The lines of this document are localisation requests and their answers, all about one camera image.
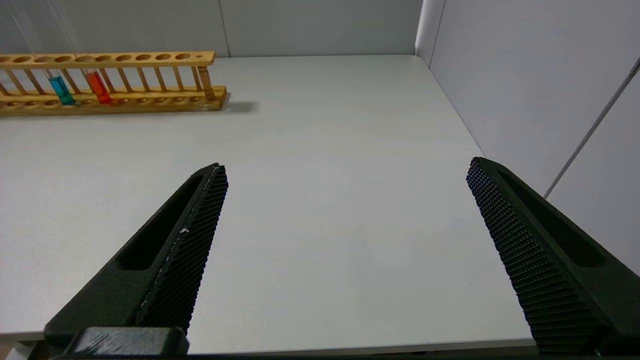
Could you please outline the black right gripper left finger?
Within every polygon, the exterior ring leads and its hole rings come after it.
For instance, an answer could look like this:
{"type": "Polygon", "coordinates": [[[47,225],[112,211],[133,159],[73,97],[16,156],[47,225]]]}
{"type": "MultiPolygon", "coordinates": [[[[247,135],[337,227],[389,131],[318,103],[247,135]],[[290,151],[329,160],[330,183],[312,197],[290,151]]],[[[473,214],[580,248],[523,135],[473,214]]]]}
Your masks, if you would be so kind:
{"type": "Polygon", "coordinates": [[[68,346],[90,327],[186,331],[228,187],[217,162],[193,173],[46,324],[46,341],[68,346]]]}

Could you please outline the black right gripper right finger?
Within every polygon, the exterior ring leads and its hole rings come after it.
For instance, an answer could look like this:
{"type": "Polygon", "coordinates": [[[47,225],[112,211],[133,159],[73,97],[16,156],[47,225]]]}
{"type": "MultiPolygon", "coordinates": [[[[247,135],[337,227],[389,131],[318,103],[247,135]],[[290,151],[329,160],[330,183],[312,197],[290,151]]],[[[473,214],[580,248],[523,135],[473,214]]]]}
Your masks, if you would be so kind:
{"type": "Polygon", "coordinates": [[[508,168],[466,175],[538,353],[637,357],[640,278],[508,168]]]}

